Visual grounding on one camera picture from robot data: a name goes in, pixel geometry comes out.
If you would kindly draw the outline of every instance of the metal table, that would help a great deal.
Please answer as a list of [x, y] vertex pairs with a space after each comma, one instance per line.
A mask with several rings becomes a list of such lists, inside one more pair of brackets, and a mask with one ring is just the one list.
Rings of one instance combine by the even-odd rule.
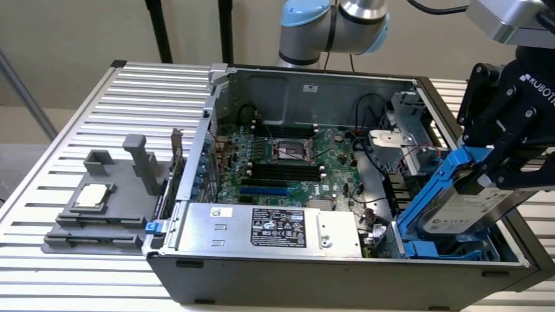
[[[143, 63], [127, 63], [126, 67], [109, 70], [0, 210], [0, 311], [201, 309], [181, 306], [170, 299], [143, 257], [51, 255], [42, 253], [41, 245], [82, 179], [83, 160], [91, 149], [109, 150], [114, 158], [130, 159], [122, 148], [123, 139], [129, 133], [142, 133], [149, 137], [147, 150], [159, 159], [170, 160], [173, 128], [195, 132], [191, 121], [202, 114], [209, 96], [205, 91], [209, 71], [207, 66]], [[433, 83], [457, 114], [466, 82], [433, 80]], [[191, 139], [186, 131], [185, 154]], [[541, 192], [519, 210], [555, 258], [555, 196]], [[555, 279], [526, 292], [499, 292], [466, 309], [469, 312], [554, 310]]]

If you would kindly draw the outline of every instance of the warning label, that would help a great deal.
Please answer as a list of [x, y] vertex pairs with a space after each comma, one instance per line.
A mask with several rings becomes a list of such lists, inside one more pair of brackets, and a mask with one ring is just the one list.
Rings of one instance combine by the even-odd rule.
[[305, 211], [253, 209], [255, 246], [306, 248]]

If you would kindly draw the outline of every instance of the white label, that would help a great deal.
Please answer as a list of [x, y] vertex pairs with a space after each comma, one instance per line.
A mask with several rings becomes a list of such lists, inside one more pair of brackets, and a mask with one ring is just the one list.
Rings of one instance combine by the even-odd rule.
[[538, 92], [542, 93], [547, 101], [555, 105], [555, 92], [547, 87], [547, 85], [541, 83], [530, 74], [521, 76], [521, 81], [529, 81]]
[[234, 208], [231, 207], [213, 207], [210, 209], [211, 217], [225, 217], [231, 218], [234, 215]]
[[303, 92], [317, 93], [318, 91], [319, 91], [319, 86], [315, 86], [314, 84], [303, 85]]
[[486, 188], [478, 195], [455, 194], [425, 225], [434, 234], [461, 234], [511, 195], [511, 190]]

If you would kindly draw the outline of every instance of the white wall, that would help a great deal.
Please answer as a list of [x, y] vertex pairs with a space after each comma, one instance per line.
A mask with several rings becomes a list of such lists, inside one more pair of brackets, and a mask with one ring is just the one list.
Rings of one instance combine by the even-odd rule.
[[[445, 7], [469, 0], [426, 0]], [[218, 0], [163, 0], [175, 62], [221, 62]], [[235, 0], [235, 61], [275, 65], [285, 0]], [[429, 16], [390, 0], [393, 28], [382, 50], [355, 57], [361, 72], [466, 79], [477, 62], [503, 63], [514, 47], [466, 19]], [[0, 0], [0, 44], [39, 104], [77, 109], [114, 59], [158, 62], [145, 0]], [[333, 55], [333, 70], [350, 70]], [[0, 105], [21, 101], [0, 79]]]

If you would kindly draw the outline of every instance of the blue latch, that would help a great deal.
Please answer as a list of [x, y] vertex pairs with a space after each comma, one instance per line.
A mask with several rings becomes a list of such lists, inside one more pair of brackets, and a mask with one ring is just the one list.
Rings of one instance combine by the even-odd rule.
[[163, 233], [163, 224], [158, 222], [149, 222], [146, 226], [146, 233], [150, 235], [161, 235]]
[[406, 253], [410, 258], [438, 259], [438, 249], [434, 242], [414, 240], [406, 243]]

